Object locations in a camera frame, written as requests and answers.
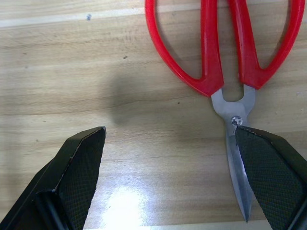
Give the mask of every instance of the scissor handle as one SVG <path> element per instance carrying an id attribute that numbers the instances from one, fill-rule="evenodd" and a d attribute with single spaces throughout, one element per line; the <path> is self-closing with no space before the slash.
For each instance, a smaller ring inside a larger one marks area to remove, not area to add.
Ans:
<path id="1" fill-rule="evenodd" d="M 228 2 L 235 26 L 240 81 L 260 89 L 290 52 L 303 19 L 305 0 L 291 0 L 288 30 L 276 57 L 265 69 L 259 66 L 246 0 L 228 0 Z M 158 53 L 180 79 L 205 96 L 211 96 L 222 88 L 224 79 L 218 44 L 217 0 L 201 0 L 202 76 L 200 79 L 187 74 L 165 47 L 156 22 L 156 0 L 145 0 L 145 15 L 149 33 Z"/>
<path id="2" fill-rule="evenodd" d="M 259 66 L 246 0 L 228 0 L 236 34 L 239 77 L 243 84 L 260 89 L 277 71 L 289 54 L 301 26 L 305 0 L 291 0 L 290 20 L 283 42 L 270 65 Z"/>

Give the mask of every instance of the wooden table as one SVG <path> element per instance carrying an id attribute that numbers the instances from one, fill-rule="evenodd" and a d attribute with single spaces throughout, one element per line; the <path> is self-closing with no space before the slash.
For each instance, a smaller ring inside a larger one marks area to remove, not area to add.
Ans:
<path id="1" fill-rule="evenodd" d="M 248 4 L 265 66 L 285 30 L 288 0 Z M 159 1 L 162 34 L 195 77 L 199 8 L 200 0 Z M 157 54 L 143 0 L 1 0 L 0 9 L 0 219 L 66 138 L 106 126 L 85 228 L 243 220 L 224 124 L 210 100 L 177 79 Z M 236 100 L 242 89 L 225 0 L 219 22 L 224 93 Z M 258 91 L 250 122 L 307 157 L 307 14 L 289 57 Z M 257 203 L 251 219 L 265 219 Z"/>

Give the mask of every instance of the scissors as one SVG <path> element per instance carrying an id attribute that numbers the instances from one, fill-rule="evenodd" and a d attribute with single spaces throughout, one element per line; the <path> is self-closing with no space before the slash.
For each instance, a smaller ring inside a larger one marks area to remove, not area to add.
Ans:
<path id="1" fill-rule="evenodd" d="M 237 126 L 248 126 L 247 118 L 255 104 L 256 90 L 273 76 L 289 54 L 303 19 L 305 0 L 290 0 L 290 18 L 283 42 L 273 61 L 264 69 L 259 66 L 246 0 L 228 0 L 228 3 L 235 29 L 239 79 L 244 85 L 244 96 L 236 102 L 225 101 L 222 93 L 224 79 L 218 44 L 217 0 L 201 0 L 200 79 L 186 73 L 165 47 L 156 21 L 156 0 L 145 0 L 145 15 L 152 41 L 164 62 L 188 86 L 211 97 L 214 110 L 225 122 L 230 175 L 243 218 L 248 222 L 253 191 L 248 183 L 234 131 Z"/>

